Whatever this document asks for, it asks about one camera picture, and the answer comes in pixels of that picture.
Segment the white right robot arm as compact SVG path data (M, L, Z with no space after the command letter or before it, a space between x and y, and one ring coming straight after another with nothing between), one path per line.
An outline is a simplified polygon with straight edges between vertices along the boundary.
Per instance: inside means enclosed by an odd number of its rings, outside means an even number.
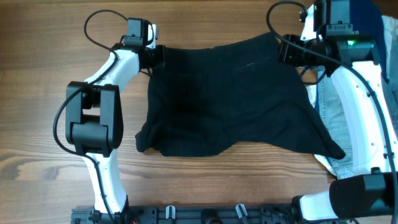
M301 35L281 37L282 63L322 69L338 92L353 149L353 176L296 197L302 223L389 215L397 222L397 138L381 85L376 41L354 31L349 1L303 8Z

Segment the black shorts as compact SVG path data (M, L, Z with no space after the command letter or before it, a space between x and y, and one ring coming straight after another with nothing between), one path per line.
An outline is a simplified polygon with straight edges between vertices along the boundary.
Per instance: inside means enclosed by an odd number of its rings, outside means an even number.
M280 63L278 41L262 34L212 49L164 49L152 71L139 152L215 156L237 142L266 142L342 159L296 69Z

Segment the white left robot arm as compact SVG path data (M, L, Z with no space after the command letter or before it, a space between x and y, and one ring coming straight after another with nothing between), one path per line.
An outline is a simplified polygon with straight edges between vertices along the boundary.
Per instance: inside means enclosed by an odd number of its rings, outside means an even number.
M131 223L128 197L121 183L118 147L124 123L120 94L143 68L164 62L163 45L128 47L115 44L109 59L83 82L70 82L65 135L89 170L95 204L89 211L92 223Z

